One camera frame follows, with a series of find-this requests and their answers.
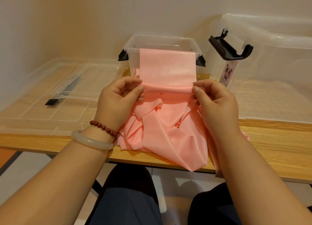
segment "label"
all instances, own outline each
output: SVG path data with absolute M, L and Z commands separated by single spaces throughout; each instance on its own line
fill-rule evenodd
M 222 83 L 225 87 L 229 85 L 229 82 L 232 78 L 232 75 L 234 73 L 234 70 L 237 66 L 238 61 L 227 61 L 225 63 L 221 78 L 220 78 L 220 83 Z

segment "white wall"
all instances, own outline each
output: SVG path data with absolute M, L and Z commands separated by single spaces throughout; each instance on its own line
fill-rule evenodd
M 311 0 L 0 0 L 0 101 L 48 60 L 117 58 L 132 34 L 200 44 L 220 14 L 312 18 L 311 10 Z

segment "bracelet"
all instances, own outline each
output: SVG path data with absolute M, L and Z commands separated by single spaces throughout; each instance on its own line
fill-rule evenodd
M 78 143 L 89 146 L 91 148 L 97 148 L 102 150 L 109 150 L 113 148 L 113 143 L 105 143 L 95 139 L 91 139 L 87 136 L 80 134 L 81 130 L 73 131 L 72 138 L 76 140 Z
M 90 121 L 90 125 L 97 126 L 98 128 L 105 130 L 108 134 L 110 134 L 113 137 L 118 136 L 118 134 L 115 131 L 111 130 L 110 128 L 106 128 L 105 125 L 102 125 L 101 123 L 98 123 L 97 121 Z

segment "left hand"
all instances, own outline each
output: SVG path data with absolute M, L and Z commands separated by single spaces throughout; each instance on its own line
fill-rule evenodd
M 117 132 L 128 120 L 133 104 L 145 96 L 144 87 L 138 87 L 141 83 L 130 76 L 111 82 L 100 94 L 94 120 Z

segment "fingernail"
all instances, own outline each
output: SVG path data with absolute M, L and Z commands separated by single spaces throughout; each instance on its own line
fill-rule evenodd
M 199 88 L 198 88 L 198 87 L 193 86 L 193 91 L 194 91 L 194 93 L 197 93 L 197 92 L 198 92 L 198 90 L 199 90 Z

